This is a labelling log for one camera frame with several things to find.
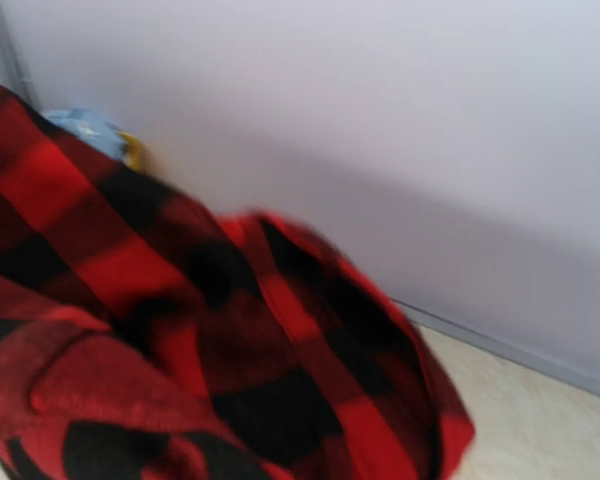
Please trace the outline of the yellow plastic basket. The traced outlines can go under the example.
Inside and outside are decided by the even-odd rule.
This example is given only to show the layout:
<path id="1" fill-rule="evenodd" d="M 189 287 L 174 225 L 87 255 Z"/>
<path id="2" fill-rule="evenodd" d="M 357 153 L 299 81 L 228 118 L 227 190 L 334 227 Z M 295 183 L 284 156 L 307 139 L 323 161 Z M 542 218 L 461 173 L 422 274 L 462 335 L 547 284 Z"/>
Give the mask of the yellow plastic basket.
<path id="1" fill-rule="evenodd" d="M 145 149 L 143 144 L 132 134 L 118 131 L 117 134 L 124 141 L 123 163 L 133 171 L 145 172 Z"/>

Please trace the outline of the red black plaid shirt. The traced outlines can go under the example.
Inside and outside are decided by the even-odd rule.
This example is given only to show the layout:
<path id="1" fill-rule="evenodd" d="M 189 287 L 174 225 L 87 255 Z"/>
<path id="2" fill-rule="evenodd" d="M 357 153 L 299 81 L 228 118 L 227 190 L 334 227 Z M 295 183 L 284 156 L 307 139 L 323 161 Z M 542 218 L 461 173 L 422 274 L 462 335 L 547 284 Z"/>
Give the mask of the red black plaid shirt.
<path id="1" fill-rule="evenodd" d="M 407 317 L 310 230 L 197 200 L 0 85 L 10 479 L 447 479 L 475 435 Z"/>

